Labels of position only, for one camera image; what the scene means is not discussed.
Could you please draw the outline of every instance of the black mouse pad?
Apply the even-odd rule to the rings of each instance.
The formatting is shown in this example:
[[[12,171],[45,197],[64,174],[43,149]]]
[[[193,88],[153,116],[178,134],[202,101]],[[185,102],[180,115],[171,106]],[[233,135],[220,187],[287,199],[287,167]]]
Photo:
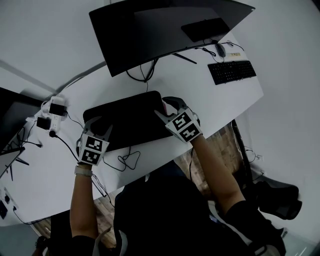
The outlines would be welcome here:
[[[83,120],[102,117],[91,125],[93,133],[104,135],[113,124],[107,152],[172,136],[155,110],[165,114],[159,92],[149,91],[90,108]]]

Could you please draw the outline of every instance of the black keyboard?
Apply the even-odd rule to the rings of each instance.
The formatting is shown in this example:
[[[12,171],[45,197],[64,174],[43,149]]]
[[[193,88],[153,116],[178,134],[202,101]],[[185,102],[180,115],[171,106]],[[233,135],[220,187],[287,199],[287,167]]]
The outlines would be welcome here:
[[[208,68],[215,85],[257,76],[248,60],[209,64]]]

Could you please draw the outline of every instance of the wristwatch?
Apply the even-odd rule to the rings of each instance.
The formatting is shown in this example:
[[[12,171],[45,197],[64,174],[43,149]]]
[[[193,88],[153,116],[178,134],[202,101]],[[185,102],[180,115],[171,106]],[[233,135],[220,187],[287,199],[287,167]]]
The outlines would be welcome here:
[[[91,177],[92,176],[92,170],[89,170],[89,169],[83,169],[83,168],[80,168],[79,166],[76,166],[75,169],[74,169],[74,174],[81,174],[81,175],[84,175],[84,176],[87,176],[87,177]]]

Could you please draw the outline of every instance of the floor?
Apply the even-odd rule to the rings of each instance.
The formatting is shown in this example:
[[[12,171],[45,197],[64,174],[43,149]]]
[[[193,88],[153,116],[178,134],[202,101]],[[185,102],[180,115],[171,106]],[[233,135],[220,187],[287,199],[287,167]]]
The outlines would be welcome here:
[[[238,151],[237,144],[231,126],[228,124],[218,132],[210,136],[208,139],[213,152],[221,158],[230,170],[231,173],[235,173],[242,165],[242,157]],[[187,177],[189,174],[189,165],[191,161],[191,152],[188,151],[181,156],[177,157],[174,161],[182,169]],[[194,152],[191,164],[192,181],[196,184],[199,191],[203,196],[212,200],[212,194],[205,180],[204,173],[200,166],[197,154]],[[111,201],[114,203],[116,194],[110,193]],[[98,222],[99,233],[111,228],[110,232],[104,235],[102,242],[107,248],[114,248],[116,246],[115,233],[113,229],[115,211],[112,205],[109,203],[107,197],[101,197],[94,201],[96,207],[96,216]],[[38,234],[46,237],[50,237],[51,221],[50,219],[43,220],[33,225],[33,230]]]

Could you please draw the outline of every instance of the white desk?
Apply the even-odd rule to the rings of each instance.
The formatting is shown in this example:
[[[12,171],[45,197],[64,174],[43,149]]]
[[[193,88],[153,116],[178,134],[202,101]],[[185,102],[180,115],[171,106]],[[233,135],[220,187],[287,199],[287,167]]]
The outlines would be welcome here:
[[[227,40],[238,43],[231,33],[221,41]],[[227,53],[241,53],[241,57],[227,57],[225,61],[247,59],[240,48],[229,47],[226,44],[224,46]],[[213,45],[207,48],[215,51]],[[148,82],[149,91],[158,91],[162,97],[175,96],[184,99],[198,114],[206,138],[263,96],[257,77],[215,85],[207,67],[215,61],[208,53],[191,49],[181,54],[196,61],[197,64],[173,55],[160,58],[155,66],[154,75]],[[150,65],[147,63],[142,66],[145,75]],[[140,67],[133,68],[129,72],[136,78],[142,78]],[[105,66],[72,84],[63,90],[61,95],[67,100],[67,111],[71,118],[81,120],[83,124],[82,116],[85,110],[144,93],[146,87],[145,83],[129,78],[125,72],[111,77]],[[61,123],[58,135],[75,152],[75,144],[81,132],[81,127],[67,118]],[[4,174],[0,180],[2,197],[4,197],[3,187],[6,187],[19,207],[16,213],[24,222],[38,220],[70,209],[74,188],[76,161],[68,148],[57,138],[50,138],[42,130],[33,128],[29,141],[37,140],[42,142],[43,148],[26,144],[26,151],[20,157],[30,166],[15,162],[12,166],[13,182],[10,174]],[[101,162],[99,166],[93,168],[93,172],[105,185],[106,190],[112,192],[150,173],[190,148],[190,143],[184,144],[174,136],[151,141],[132,147],[133,151],[141,152],[135,170],[127,169],[119,172]],[[108,152],[104,159],[110,165],[122,168],[117,156],[123,156],[127,151],[128,149],[125,148]],[[135,157],[131,156],[129,159],[133,164]],[[93,196],[94,199],[101,196],[94,187]],[[20,223],[13,214],[13,204],[6,206],[8,213],[4,220],[0,219],[0,226]]]

